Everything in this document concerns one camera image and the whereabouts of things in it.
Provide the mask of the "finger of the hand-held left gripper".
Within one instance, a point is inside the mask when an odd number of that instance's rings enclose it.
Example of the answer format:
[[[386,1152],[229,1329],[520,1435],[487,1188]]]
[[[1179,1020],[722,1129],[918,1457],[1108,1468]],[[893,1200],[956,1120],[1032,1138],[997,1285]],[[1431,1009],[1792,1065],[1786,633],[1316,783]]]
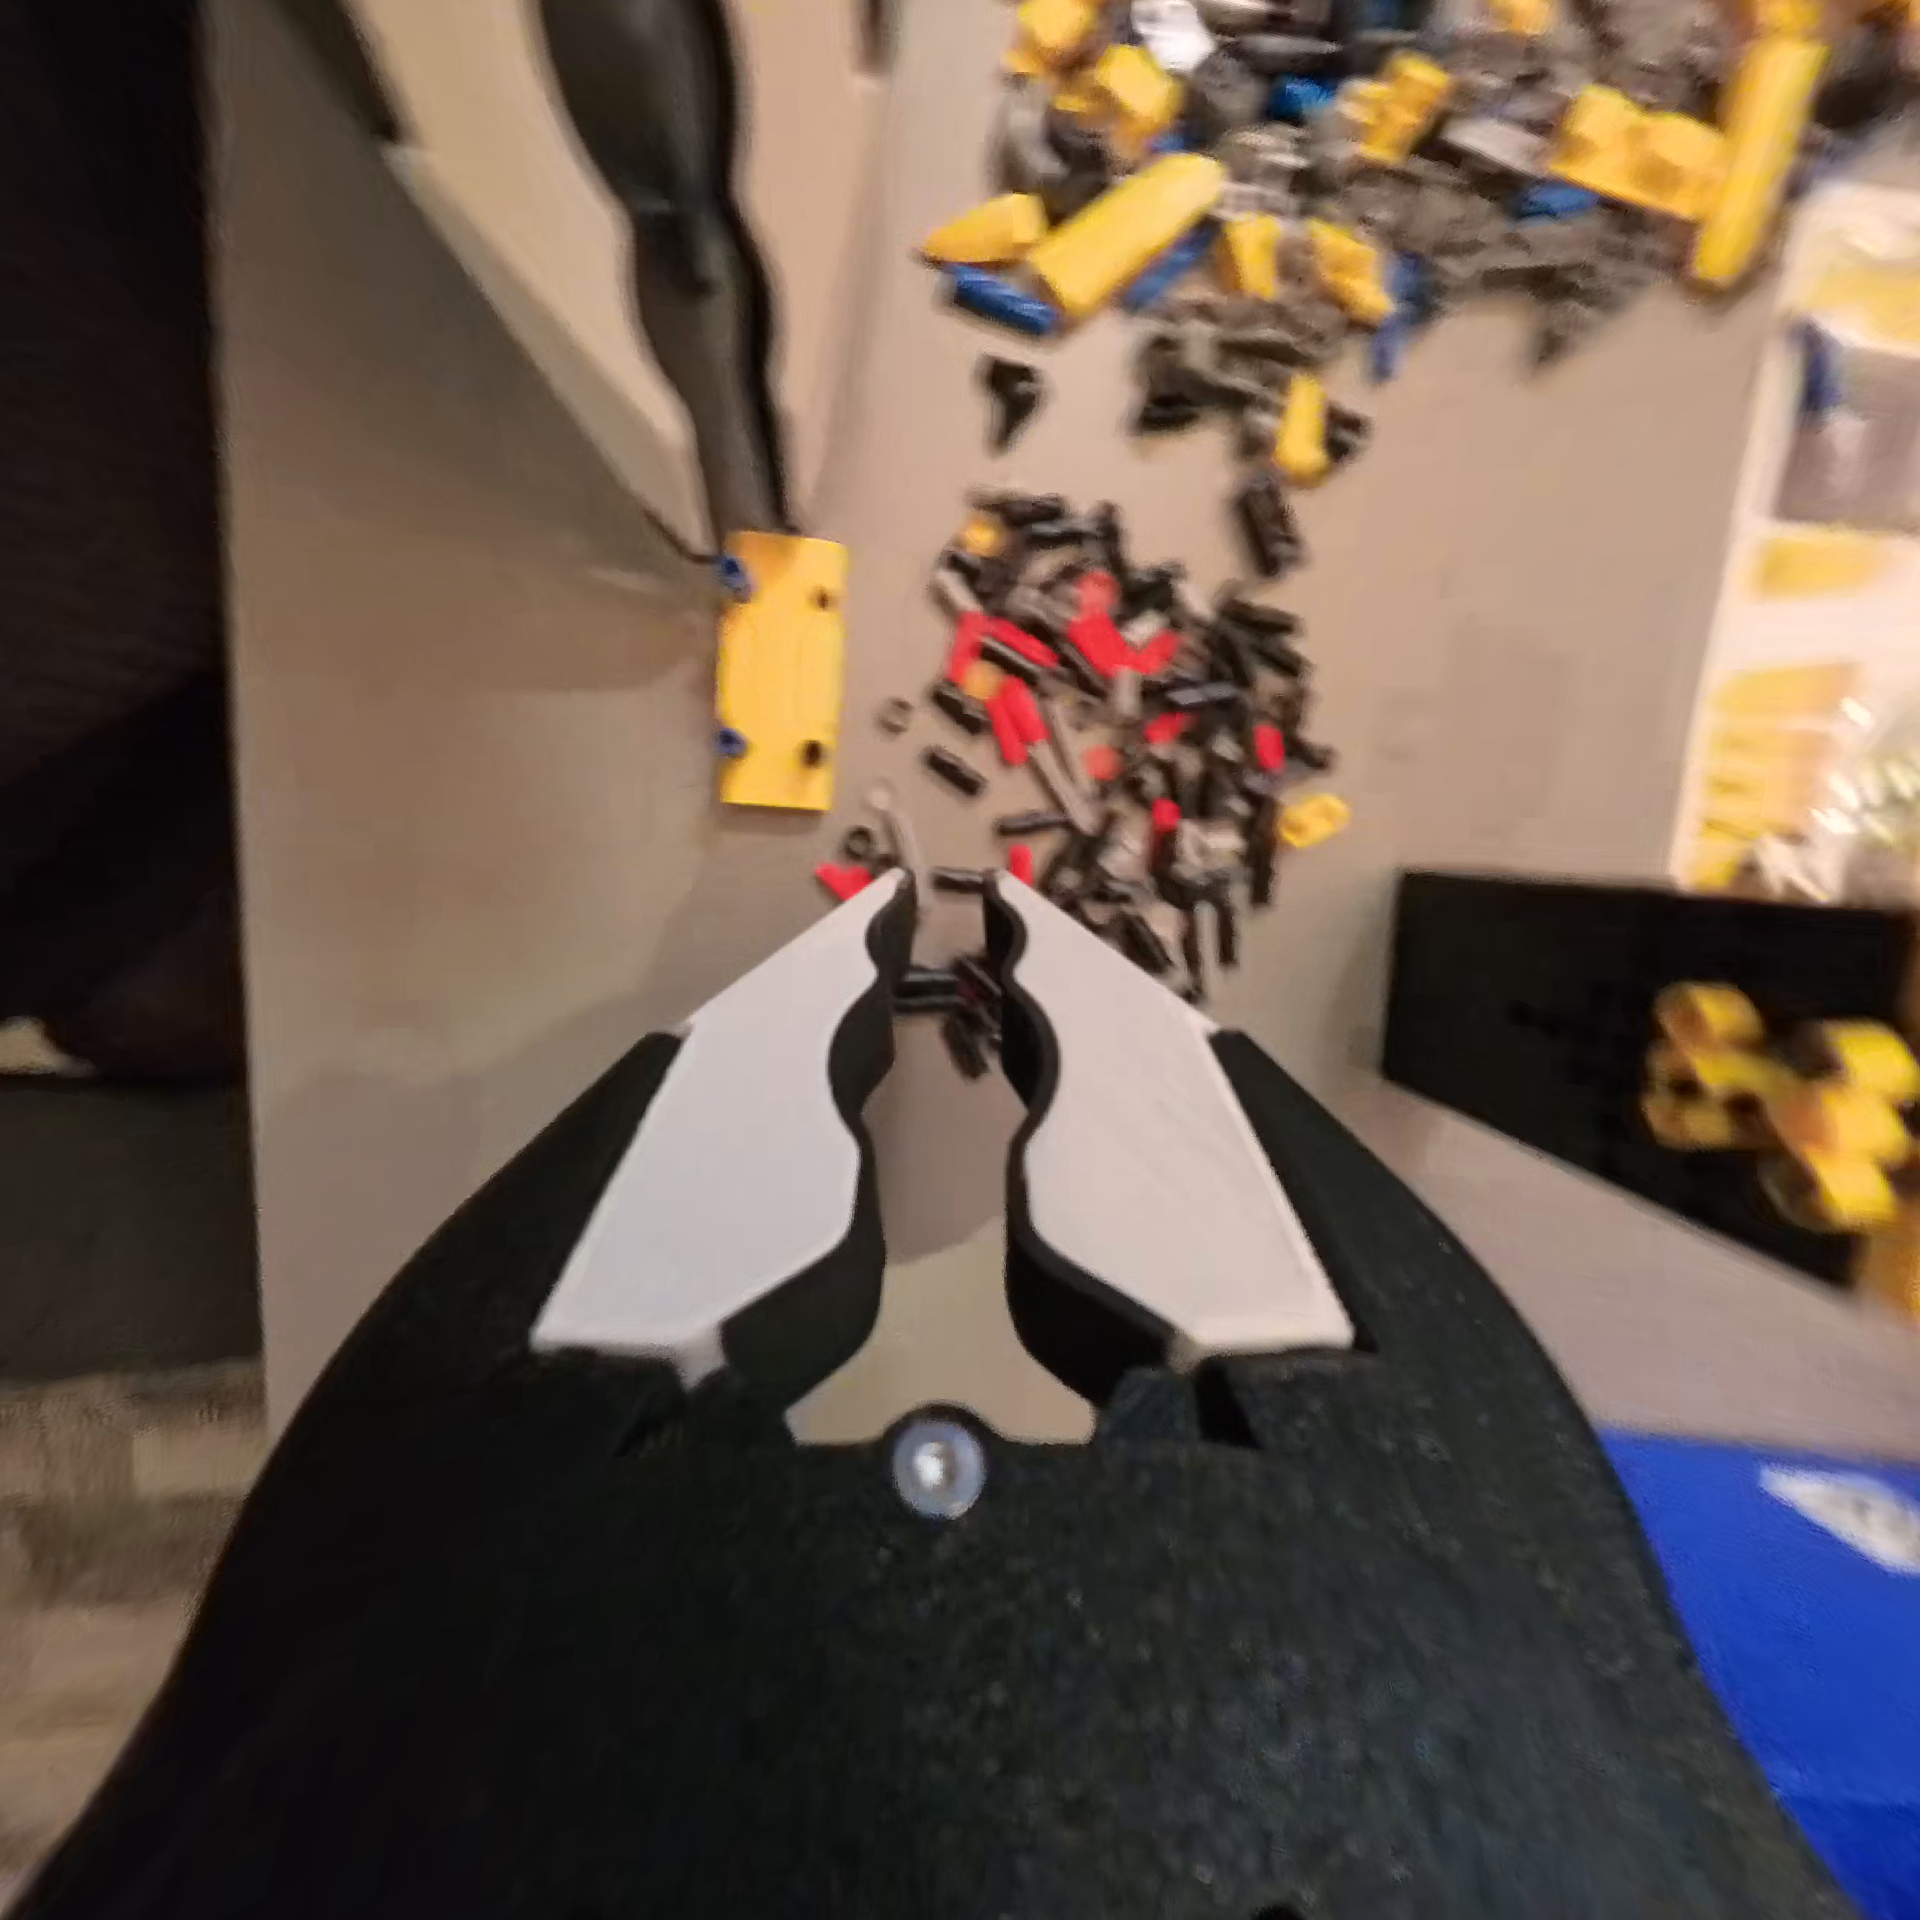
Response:
[[[788,527],[717,4],[359,3],[391,167],[674,540]]]

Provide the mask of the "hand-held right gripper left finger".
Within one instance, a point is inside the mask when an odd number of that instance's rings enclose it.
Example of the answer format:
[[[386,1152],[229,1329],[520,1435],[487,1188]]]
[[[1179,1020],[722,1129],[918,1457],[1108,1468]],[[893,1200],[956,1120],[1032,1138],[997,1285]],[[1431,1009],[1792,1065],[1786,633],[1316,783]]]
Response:
[[[536,1354],[815,1387],[868,1340],[884,1239],[863,1109],[918,927],[890,871],[701,1003],[532,1323]]]

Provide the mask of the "pile of mixed toy bricks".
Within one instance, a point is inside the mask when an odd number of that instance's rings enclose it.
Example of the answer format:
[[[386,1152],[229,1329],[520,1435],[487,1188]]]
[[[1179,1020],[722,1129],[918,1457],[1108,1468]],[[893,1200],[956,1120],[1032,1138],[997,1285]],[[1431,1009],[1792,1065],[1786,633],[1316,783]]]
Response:
[[[1725,297],[1836,141],[1842,32],[1906,4],[1020,4],[997,195],[928,231],[950,307],[1032,343],[1142,325],[1128,431],[1231,433],[1238,500],[1323,485],[1461,307],[1549,368],[1656,285]]]

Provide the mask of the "yellow sticker sheet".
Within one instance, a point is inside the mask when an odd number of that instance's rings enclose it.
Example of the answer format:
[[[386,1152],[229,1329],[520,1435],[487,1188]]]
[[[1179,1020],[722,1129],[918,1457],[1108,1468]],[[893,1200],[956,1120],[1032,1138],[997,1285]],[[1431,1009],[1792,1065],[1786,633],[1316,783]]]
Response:
[[[1794,218],[1667,871],[1698,895],[1916,905],[1917,197]]]

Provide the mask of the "black yellow brick assembly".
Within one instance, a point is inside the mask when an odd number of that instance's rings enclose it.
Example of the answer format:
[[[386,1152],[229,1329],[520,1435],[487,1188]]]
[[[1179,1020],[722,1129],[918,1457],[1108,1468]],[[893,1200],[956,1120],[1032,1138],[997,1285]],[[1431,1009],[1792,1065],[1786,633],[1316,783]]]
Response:
[[[1408,871],[1382,1077],[1916,1307],[1916,909]]]

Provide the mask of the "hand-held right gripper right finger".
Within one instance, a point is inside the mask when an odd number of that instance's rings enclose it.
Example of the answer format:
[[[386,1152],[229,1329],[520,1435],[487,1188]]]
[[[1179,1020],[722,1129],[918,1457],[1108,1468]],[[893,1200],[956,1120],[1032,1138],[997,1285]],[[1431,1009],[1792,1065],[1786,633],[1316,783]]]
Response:
[[[1005,1299],[1031,1359],[1106,1404],[1135,1369],[1354,1352],[1227,1033],[1011,874],[990,876],[982,927],[1021,1103]]]

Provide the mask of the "pile of small black pins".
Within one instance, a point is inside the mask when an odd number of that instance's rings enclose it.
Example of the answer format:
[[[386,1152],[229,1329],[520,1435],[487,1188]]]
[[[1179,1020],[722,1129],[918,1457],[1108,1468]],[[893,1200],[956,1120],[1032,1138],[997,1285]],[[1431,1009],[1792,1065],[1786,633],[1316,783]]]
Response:
[[[1336,769],[1310,729],[1306,624],[1274,599],[1308,559],[1284,479],[1245,474],[1231,523],[1250,577],[1204,588],[1142,561],[1110,500],[970,492],[928,572],[944,656],[878,714],[898,736],[930,721],[925,779],[997,804],[988,858],[923,858],[923,905],[1011,874],[1200,1016],[1295,855],[1280,808]]]

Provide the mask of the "yellow brick panel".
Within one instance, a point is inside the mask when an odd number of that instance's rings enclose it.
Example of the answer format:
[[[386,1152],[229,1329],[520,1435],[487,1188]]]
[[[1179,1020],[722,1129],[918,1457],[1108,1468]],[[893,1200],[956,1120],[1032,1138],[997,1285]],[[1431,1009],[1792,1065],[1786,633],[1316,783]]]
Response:
[[[720,563],[714,723],[717,797],[740,810],[828,815],[847,663],[847,551],[815,537],[740,533]]]

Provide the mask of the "blue storage bin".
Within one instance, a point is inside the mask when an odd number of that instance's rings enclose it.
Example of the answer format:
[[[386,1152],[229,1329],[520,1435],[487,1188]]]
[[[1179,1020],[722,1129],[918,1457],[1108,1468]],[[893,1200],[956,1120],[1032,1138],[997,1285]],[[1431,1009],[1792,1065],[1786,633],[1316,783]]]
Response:
[[[1600,1440],[1770,1788],[1861,1913],[1916,1919],[1916,1464]]]

